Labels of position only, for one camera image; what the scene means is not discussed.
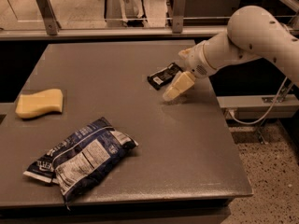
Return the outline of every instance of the black object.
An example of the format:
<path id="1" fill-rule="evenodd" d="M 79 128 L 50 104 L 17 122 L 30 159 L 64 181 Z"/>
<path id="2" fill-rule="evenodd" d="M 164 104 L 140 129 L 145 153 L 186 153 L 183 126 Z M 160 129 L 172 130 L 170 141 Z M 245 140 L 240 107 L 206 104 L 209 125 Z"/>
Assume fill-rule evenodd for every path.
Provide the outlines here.
<path id="1" fill-rule="evenodd" d="M 170 83 L 179 71 L 182 69 L 176 63 L 171 63 L 165 69 L 149 76 L 148 82 L 158 91 L 162 86 Z"/>

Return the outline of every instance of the speckled floor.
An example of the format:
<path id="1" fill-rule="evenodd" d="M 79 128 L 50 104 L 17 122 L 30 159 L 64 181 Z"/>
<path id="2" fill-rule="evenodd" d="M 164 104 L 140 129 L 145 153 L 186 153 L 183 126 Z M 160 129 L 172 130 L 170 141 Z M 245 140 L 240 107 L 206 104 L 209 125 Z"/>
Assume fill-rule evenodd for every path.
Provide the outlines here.
<path id="1" fill-rule="evenodd" d="M 254 127 L 233 126 L 230 131 L 254 195 L 233 200 L 232 214 L 222 223 L 299 223 L 299 156 L 279 120 L 263 128 L 269 142 L 264 145 Z"/>

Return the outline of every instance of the robotic hand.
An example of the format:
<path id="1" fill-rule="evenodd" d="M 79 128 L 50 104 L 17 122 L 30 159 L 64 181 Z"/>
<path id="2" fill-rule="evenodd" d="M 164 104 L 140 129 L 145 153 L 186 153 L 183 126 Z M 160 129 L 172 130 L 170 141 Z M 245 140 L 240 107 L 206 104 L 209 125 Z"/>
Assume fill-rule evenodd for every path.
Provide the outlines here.
<path id="1" fill-rule="evenodd" d="M 221 68 L 265 58 L 299 86 L 299 41 L 268 11 L 248 6 L 236 11 L 227 31 L 179 53 L 186 71 L 177 74 L 164 93 L 171 101 L 192 87 L 197 78 L 209 77 Z"/>

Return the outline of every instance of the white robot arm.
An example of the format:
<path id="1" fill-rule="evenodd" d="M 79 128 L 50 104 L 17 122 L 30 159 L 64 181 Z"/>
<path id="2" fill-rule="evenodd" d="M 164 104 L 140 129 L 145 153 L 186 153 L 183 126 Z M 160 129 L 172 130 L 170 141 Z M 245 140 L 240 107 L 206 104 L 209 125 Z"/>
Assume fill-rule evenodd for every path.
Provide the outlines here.
<path id="1" fill-rule="evenodd" d="M 248 6 L 230 18 L 227 31 L 179 53 L 186 71 L 178 74 L 164 93 L 171 101 L 194 85 L 231 64 L 265 58 L 299 86 L 299 41 L 268 11 Z"/>

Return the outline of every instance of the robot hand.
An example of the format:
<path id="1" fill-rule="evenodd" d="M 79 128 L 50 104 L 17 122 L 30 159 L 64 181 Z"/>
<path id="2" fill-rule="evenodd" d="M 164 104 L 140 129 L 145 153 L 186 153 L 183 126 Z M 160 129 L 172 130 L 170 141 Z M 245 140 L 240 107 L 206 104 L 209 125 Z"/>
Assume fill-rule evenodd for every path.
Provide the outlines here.
<path id="1" fill-rule="evenodd" d="M 265 58 L 299 86 L 299 41 L 266 10 L 248 6 L 230 18 L 227 31 L 179 53 L 186 71 L 178 74 L 164 93 L 171 101 L 221 68 Z"/>

